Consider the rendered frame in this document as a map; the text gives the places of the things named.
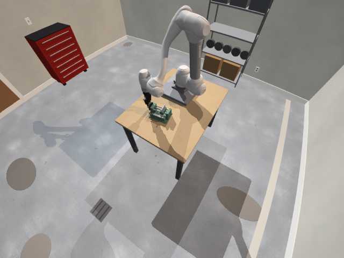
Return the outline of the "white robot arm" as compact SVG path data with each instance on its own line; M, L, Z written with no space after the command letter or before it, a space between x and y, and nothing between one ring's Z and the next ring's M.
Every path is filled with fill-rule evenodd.
M171 20L163 40L159 74L152 78L147 69L139 71L142 92L148 92L154 97L161 97L164 94L163 80L167 71L169 47L184 30L189 41L190 68L185 65L180 66L176 71L175 84L171 87L181 94L189 90L194 95L202 95L206 91L206 85L200 74L202 41L209 35L210 29L210 24L204 17L192 13L191 8L187 5L182 6Z

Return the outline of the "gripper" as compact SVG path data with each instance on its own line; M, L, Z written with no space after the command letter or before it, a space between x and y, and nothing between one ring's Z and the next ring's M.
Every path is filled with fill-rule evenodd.
M145 92L143 92L143 94L144 94L144 99L143 100L144 100L144 102L145 102L145 104L147 105L147 108L148 108L149 104L151 103L151 94L150 93L145 93Z

